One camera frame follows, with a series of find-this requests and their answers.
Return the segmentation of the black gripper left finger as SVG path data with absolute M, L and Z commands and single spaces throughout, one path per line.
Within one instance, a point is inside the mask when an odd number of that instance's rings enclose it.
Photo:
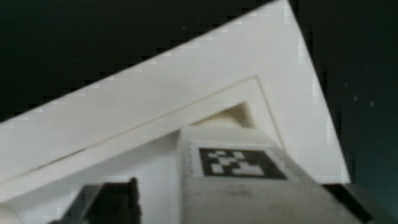
M 62 217 L 50 224 L 142 224 L 139 181 L 84 186 Z

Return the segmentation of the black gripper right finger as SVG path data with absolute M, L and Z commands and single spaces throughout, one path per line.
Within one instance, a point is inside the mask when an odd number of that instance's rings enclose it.
M 398 224 L 366 189 L 352 183 L 325 184 L 323 188 L 357 217 L 361 224 Z

